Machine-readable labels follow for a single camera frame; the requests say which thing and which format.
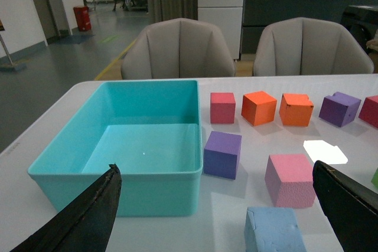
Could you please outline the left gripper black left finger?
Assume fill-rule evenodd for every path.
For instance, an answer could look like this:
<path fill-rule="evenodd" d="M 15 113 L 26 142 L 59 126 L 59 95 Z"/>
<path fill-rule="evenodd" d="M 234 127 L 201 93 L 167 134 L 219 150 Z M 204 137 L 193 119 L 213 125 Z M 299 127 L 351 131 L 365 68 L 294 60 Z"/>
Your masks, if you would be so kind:
<path fill-rule="evenodd" d="M 115 164 L 13 251 L 105 251 L 122 178 Z"/>

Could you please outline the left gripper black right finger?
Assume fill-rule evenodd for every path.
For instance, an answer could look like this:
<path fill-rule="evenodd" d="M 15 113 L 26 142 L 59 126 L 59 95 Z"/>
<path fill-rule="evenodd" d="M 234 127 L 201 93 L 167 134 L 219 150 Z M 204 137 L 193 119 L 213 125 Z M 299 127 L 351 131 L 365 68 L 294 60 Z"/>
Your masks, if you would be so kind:
<path fill-rule="evenodd" d="M 316 161 L 313 187 L 344 251 L 377 251 L 377 193 Z"/>

